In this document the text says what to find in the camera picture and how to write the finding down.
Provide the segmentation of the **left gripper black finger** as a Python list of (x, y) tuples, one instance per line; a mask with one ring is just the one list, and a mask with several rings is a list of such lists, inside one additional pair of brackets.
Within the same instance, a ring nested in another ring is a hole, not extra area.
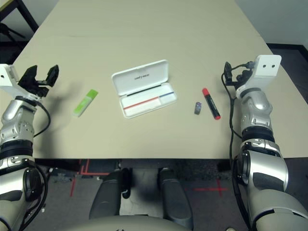
[(59, 66), (51, 67), (47, 73), (46, 84), (47, 86), (54, 86), (59, 75)]
[(21, 87), (33, 87), (37, 85), (37, 81), (35, 79), (37, 74), (37, 65), (29, 67), (21, 79), (18, 82), (18, 85)]

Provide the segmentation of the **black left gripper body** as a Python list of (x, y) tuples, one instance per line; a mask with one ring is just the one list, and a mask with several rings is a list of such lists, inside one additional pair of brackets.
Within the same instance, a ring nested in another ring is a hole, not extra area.
[(49, 92), (47, 87), (40, 87), (36, 80), (23, 83), (23, 88), (38, 97), (46, 97)]

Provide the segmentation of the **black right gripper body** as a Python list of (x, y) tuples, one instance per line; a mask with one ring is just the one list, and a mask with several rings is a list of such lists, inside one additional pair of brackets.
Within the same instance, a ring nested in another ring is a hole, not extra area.
[(238, 74), (235, 78), (232, 79), (232, 85), (235, 88), (239, 88), (243, 84), (243, 74)]

